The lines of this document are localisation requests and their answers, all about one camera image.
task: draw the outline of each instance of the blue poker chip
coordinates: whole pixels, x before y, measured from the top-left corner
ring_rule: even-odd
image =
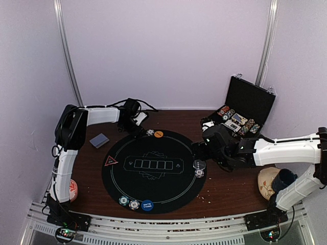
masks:
[[[127,204],[129,203],[129,198],[126,196],[122,196],[121,198],[119,198],[119,204],[122,206],[127,206]]]
[[[141,208],[144,211],[151,211],[153,209],[153,202],[150,201],[150,200],[145,200],[145,201],[142,202]]]
[[[129,203],[129,208],[132,210],[136,210],[139,208],[139,202],[137,200],[133,200]]]

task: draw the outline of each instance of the lavender wall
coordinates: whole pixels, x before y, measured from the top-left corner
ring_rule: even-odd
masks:
[[[269,0],[63,1],[85,104],[126,97],[158,108],[212,109],[230,76],[254,81]]]
[[[0,1],[0,243],[17,244],[50,180],[54,128],[76,103],[52,1]]]
[[[269,137],[308,135],[327,127],[327,1],[281,1],[266,86],[277,90],[264,133]],[[308,166],[282,165],[302,173]],[[325,243],[327,193],[305,199],[319,245]]]

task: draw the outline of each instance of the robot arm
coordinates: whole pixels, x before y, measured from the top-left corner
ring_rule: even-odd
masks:
[[[197,143],[201,160],[212,158],[228,169],[250,168],[278,163],[303,162],[310,164],[308,170],[287,188],[278,191],[270,199],[268,211],[262,219],[273,219],[273,224],[294,204],[313,191],[327,185],[327,128],[304,137],[287,139],[248,138],[235,141],[223,125],[212,126],[203,131],[204,142]],[[247,215],[248,222],[253,222]],[[248,230],[260,225],[248,226]]]
[[[118,123],[121,131],[138,137],[144,130],[141,123],[148,118],[147,112],[140,111],[137,100],[127,99],[123,106],[76,107],[67,105],[55,130],[56,146],[53,155],[56,157],[53,167],[53,180],[46,205],[50,208],[48,222],[64,226],[75,223],[80,230],[87,231],[89,224],[86,215],[74,215],[69,212],[69,184],[74,161],[78,150],[84,145],[87,126],[101,123]]]

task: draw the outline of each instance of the beige bowl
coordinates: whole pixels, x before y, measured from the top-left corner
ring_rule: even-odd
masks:
[[[269,200],[275,193],[271,187],[272,181],[275,179],[280,169],[276,167],[269,167],[261,170],[258,174],[258,187],[261,195]]]

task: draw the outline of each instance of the black circular mat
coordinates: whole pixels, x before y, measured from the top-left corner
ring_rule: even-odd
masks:
[[[115,201],[119,202],[122,196],[129,202],[138,201],[136,212],[167,213],[197,196],[205,182],[206,169],[202,178],[195,176],[190,139],[167,130],[151,133],[118,141],[104,159],[102,180]],[[135,207],[135,202],[121,204],[130,210]]]

